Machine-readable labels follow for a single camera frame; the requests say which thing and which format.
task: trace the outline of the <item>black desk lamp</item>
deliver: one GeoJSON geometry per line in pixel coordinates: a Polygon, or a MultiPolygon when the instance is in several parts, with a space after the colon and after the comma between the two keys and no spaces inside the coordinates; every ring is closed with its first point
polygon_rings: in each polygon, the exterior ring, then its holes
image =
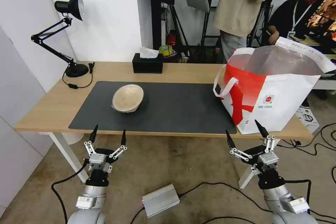
{"type": "Polygon", "coordinates": [[[59,21],[58,23],[50,26],[49,28],[41,31],[38,34],[35,34],[32,36],[32,41],[34,41],[36,44],[42,46],[44,49],[47,49],[49,52],[55,54],[57,57],[61,58],[65,62],[68,63],[68,67],[65,70],[65,74],[69,77],[80,77],[88,73],[89,69],[86,65],[83,64],[77,64],[74,62],[73,58],[70,58],[69,56],[66,56],[60,52],[57,52],[50,46],[44,44],[44,40],[47,38],[55,35],[56,33],[64,30],[65,28],[69,27],[71,25],[72,18],[68,16],[68,14],[72,14],[75,18],[83,21],[83,18],[85,17],[85,9],[83,0],[69,0],[69,2],[64,1],[56,1],[55,2],[55,9],[62,13],[64,18],[59,21]],[[57,31],[47,32],[54,28],[57,25],[60,25],[62,23],[65,23],[66,25],[59,28],[57,31]]]}

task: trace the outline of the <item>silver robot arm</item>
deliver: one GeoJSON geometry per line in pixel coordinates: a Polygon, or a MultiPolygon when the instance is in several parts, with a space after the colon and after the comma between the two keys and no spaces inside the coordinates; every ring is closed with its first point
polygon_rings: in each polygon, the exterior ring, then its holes
{"type": "Polygon", "coordinates": [[[231,155],[252,165],[252,177],[258,176],[259,188],[264,193],[268,208],[273,212],[272,223],[317,224],[317,221],[307,213],[309,205],[305,198],[292,195],[285,185],[285,180],[276,171],[279,157],[274,153],[275,137],[270,136],[257,121],[256,124],[264,138],[263,145],[246,151],[237,150],[230,134],[226,132],[227,142],[231,155]]]}
{"type": "Polygon", "coordinates": [[[84,142],[86,151],[90,157],[90,177],[85,182],[84,193],[77,198],[76,207],[79,209],[69,218],[68,224],[104,224],[105,215],[102,213],[109,181],[108,175],[112,171],[112,163],[127,150],[126,130],[123,132],[120,147],[116,150],[95,148],[98,125],[90,134],[88,142],[84,142]]]}

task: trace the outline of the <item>bowl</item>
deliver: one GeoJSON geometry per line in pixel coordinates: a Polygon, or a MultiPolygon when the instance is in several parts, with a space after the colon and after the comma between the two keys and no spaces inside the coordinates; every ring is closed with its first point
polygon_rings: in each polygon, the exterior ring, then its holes
{"type": "Polygon", "coordinates": [[[137,110],[142,99],[144,90],[134,84],[119,88],[113,95],[112,108],[122,113],[131,113],[137,110]]]}

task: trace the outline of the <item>lanyard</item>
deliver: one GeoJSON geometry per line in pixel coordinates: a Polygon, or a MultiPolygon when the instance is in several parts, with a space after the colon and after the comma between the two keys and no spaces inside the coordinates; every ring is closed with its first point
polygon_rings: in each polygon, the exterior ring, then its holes
{"type": "Polygon", "coordinates": [[[295,7],[294,7],[294,13],[293,13],[293,28],[292,31],[294,31],[294,28],[296,27],[296,25],[301,21],[301,19],[303,18],[303,16],[307,13],[307,11],[310,9],[310,7],[312,5],[309,5],[309,7],[306,9],[306,11],[302,14],[302,16],[299,18],[299,20],[295,23],[295,14],[296,14],[296,7],[298,6],[298,2],[299,0],[297,0],[295,7]]]}

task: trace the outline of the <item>hand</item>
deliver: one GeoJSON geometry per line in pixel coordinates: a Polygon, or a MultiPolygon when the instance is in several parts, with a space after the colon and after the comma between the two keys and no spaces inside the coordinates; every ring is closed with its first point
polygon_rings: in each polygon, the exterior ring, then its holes
{"type": "Polygon", "coordinates": [[[270,45],[274,45],[274,44],[277,42],[279,36],[280,36],[280,34],[279,34],[278,31],[276,31],[275,33],[273,33],[273,34],[270,36],[270,38],[268,39],[269,44],[270,44],[270,45]]]}

